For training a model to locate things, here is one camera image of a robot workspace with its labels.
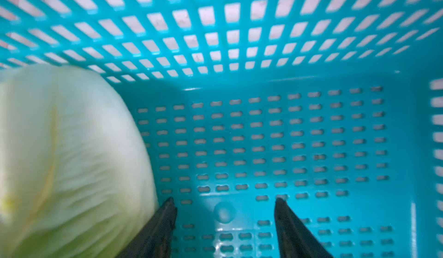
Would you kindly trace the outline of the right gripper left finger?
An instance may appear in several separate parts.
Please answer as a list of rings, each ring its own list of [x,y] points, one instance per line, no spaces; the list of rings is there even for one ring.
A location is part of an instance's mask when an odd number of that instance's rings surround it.
[[[168,198],[117,258],[169,258],[178,209]]]

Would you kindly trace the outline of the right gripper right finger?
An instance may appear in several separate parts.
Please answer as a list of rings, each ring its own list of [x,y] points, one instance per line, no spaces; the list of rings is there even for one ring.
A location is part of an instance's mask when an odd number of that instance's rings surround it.
[[[333,258],[281,198],[276,200],[274,218],[281,258]]]

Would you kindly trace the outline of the chinese cabbage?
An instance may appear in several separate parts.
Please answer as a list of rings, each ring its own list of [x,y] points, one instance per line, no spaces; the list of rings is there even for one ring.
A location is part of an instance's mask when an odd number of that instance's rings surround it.
[[[157,208],[145,143],[103,77],[1,71],[3,258],[114,258]]]

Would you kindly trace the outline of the teal plastic basket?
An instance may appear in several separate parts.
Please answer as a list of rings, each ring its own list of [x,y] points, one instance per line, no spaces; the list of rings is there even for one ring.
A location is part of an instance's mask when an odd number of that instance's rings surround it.
[[[277,258],[284,199],[336,258],[443,255],[443,0],[1,0],[1,68],[126,102],[174,258]]]

